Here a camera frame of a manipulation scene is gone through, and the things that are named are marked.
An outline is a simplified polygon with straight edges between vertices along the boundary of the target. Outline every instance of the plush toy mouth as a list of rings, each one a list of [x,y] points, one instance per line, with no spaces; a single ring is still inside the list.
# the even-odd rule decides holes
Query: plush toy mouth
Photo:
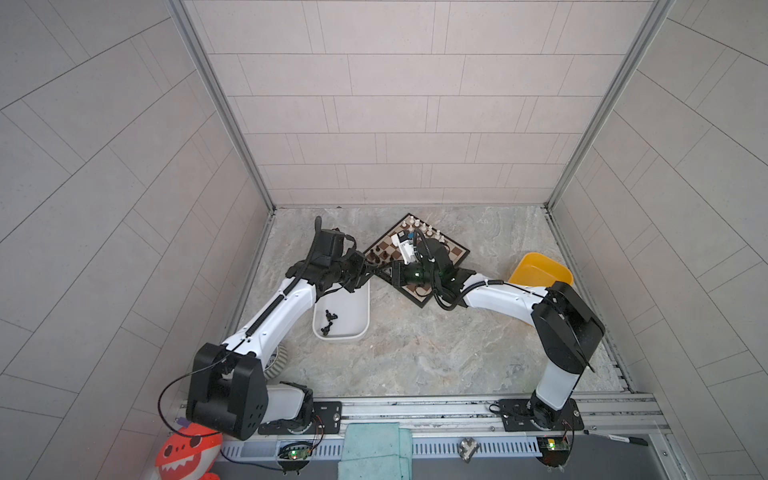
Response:
[[[199,464],[200,453],[198,452],[194,454],[194,456],[161,465],[158,470],[160,471],[161,480],[181,480],[194,472],[194,469],[196,469]]]

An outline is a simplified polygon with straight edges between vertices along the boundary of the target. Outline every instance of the grey marble surface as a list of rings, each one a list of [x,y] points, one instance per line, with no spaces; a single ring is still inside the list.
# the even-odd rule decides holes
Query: grey marble surface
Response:
[[[462,266],[506,280],[528,252],[562,262],[540,207],[387,207],[281,209],[248,297],[241,324],[274,294],[286,269],[306,256],[316,215],[324,228],[353,235],[359,249],[406,213],[471,250]],[[315,397],[461,395],[532,392],[547,357],[533,327],[489,310],[423,309],[378,277],[371,283],[371,323],[355,343],[327,343],[312,332],[311,310],[288,333],[289,363],[276,380],[308,385]],[[601,344],[576,387],[621,390]]]

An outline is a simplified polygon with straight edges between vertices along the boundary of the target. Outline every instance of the teal cloth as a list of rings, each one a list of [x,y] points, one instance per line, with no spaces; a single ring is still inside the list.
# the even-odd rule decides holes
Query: teal cloth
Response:
[[[410,480],[413,437],[397,423],[353,423],[344,435],[339,480]]]

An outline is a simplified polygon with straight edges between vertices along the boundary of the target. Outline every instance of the chessboard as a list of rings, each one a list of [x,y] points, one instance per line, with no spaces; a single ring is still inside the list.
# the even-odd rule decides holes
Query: chessboard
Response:
[[[431,236],[436,238],[439,236],[441,239],[443,239],[442,242],[448,247],[449,258],[454,265],[458,266],[467,257],[467,255],[469,255],[469,249],[467,247],[464,247],[448,235],[445,235],[442,231],[437,230],[437,228],[435,228],[433,225],[429,225],[414,215],[406,214],[403,218],[398,220],[398,222],[395,223],[392,228],[387,230],[387,232],[384,233],[377,241],[373,242],[370,247],[363,251],[366,259],[369,262],[375,263],[377,265],[386,264],[392,260],[401,260],[402,255],[400,250],[398,250],[398,248],[395,247],[395,245],[392,243],[392,235],[402,231],[412,232],[414,228],[417,228],[414,227],[416,220],[419,223],[418,228],[420,228],[421,225],[424,225],[424,230],[431,232],[427,238],[430,238]],[[377,275],[387,283],[392,283],[391,269],[385,268],[377,273]],[[396,286],[395,288],[420,308],[424,308],[424,305],[426,305],[429,299],[432,298],[431,287],[422,288],[416,285],[406,285]]]

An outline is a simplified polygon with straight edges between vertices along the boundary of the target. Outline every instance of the robotic arm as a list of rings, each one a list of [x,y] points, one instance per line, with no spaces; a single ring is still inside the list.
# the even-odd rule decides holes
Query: robotic arm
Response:
[[[353,242],[346,253],[344,240]],[[312,390],[292,383],[268,386],[266,361],[299,317],[322,295],[335,291],[329,290],[332,285],[352,292],[379,269],[391,268],[392,285],[430,286],[445,310],[485,308],[533,325],[549,361],[525,415],[540,429],[559,425],[561,411],[603,337],[600,320],[566,283],[544,288],[490,280],[454,266],[437,240],[420,240],[410,245],[414,261],[375,266],[355,249],[354,238],[337,229],[323,230],[317,217],[307,258],[288,269],[270,301],[221,345],[206,343],[195,355],[187,418],[241,440],[260,424],[276,420],[292,430],[306,428],[312,421]]]

